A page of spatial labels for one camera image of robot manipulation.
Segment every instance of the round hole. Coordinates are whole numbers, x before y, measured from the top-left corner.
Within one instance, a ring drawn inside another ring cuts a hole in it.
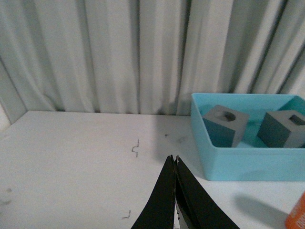
[[[216,111],[215,117],[218,118],[219,120],[225,121],[225,122],[231,122],[236,119],[236,116],[234,114],[232,114],[231,112],[227,112],[227,111]]]

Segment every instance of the light blue plastic bin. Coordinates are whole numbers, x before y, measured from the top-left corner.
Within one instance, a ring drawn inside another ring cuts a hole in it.
[[[268,148],[256,136],[267,111],[296,110],[305,101],[284,94],[193,94],[191,122],[204,175],[213,181],[305,181],[305,148]],[[236,148],[213,146],[202,115],[222,105],[250,115]]]

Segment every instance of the white table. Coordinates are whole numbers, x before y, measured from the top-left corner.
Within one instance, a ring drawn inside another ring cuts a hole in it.
[[[130,229],[170,154],[242,229],[284,229],[305,190],[205,180],[187,116],[31,111],[0,134],[0,228]]]

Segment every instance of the white curtain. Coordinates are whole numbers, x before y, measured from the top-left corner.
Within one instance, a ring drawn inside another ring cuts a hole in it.
[[[304,43],[301,0],[0,0],[0,102],[13,123],[188,115],[194,92],[305,97]]]

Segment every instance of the gray cube with round hole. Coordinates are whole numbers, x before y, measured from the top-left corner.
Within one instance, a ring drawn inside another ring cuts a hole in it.
[[[267,112],[257,136],[268,147],[302,147],[305,144],[305,116],[294,110]]]
[[[216,105],[204,116],[204,125],[216,147],[236,147],[244,136],[249,115]]]

